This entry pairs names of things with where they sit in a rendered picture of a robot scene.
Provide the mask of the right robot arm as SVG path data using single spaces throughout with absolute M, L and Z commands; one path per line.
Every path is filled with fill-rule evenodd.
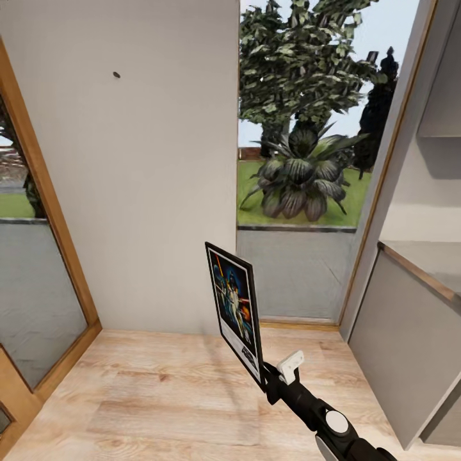
M 350 421 L 323 399 L 317 399 L 301 382 L 298 367 L 303 352 L 295 350 L 277 363 L 264 363 L 260 370 L 266 379 L 268 401 L 282 399 L 311 431 L 325 461 L 397 461 L 384 448 L 374 448 L 360 438 Z

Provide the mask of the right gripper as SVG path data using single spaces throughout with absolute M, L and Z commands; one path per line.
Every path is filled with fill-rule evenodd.
M 285 381 L 281 381 L 279 379 L 281 372 L 279 372 L 275 366 L 267 362 L 263 363 L 264 367 L 262 365 L 259 367 L 266 379 L 265 393 L 267 394 L 268 401 L 274 405 L 277 400 L 282 399 L 297 415 L 296 406 L 298 400 L 305 392 L 309 392 L 309 390 L 300 382 L 298 367 L 296 367 L 293 371 L 295 374 L 295 381 L 288 385 Z

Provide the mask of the poster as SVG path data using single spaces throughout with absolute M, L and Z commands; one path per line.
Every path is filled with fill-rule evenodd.
M 266 392 L 253 267 L 205 241 L 220 334 Z

